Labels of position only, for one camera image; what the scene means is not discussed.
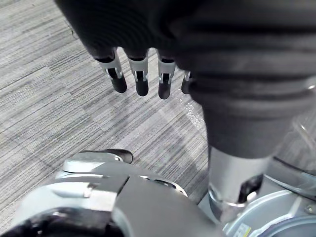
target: black rubber fingertip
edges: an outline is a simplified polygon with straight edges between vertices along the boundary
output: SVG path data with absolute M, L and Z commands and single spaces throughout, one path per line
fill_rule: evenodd
M 189 85 L 190 85 L 190 82 L 183 79 L 182 81 L 182 85 L 181 85 L 181 91 L 183 94 L 189 94 Z
M 124 76 L 121 78 L 114 78 L 111 80 L 114 90 L 119 93 L 124 93 L 127 90 L 127 85 Z
M 140 96 L 145 96 L 148 94 L 148 82 L 139 80 L 136 81 L 136 91 Z
M 161 99 L 168 99 L 170 96 L 171 84 L 159 83 L 158 95 Z

